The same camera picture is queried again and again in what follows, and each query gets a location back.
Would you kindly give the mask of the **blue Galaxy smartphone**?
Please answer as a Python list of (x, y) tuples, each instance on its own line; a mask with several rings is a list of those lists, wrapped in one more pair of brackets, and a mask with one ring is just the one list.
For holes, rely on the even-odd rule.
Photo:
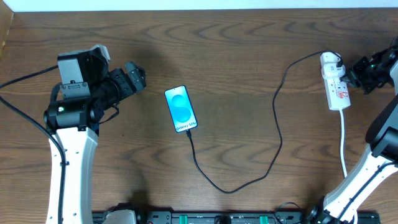
[(198, 126), (197, 117), (185, 85), (165, 90), (164, 95), (177, 133), (182, 133)]

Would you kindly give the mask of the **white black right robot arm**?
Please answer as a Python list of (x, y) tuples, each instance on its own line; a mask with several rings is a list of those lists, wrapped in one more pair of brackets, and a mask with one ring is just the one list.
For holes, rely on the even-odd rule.
[[(363, 57), (345, 68), (340, 55), (320, 56), (329, 109), (341, 113), (349, 106), (348, 87), (369, 94), (385, 84), (397, 86), (397, 39), (388, 48)], [(370, 125), (364, 153), (335, 190), (324, 196), (303, 219), (304, 223), (353, 223), (360, 205), (393, 173), (397, 172), (397, 98)]]

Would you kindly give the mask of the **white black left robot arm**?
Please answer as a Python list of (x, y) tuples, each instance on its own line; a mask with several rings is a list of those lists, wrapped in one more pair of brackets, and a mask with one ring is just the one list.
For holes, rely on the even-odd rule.
[(44, 112), (52, 156), (47, 223), (92, 223), (95, 150), (104, 112), (146, 87), (146, 71), (133, 62), (109, 70), (103, 45), (59, 54), (62, 82)]

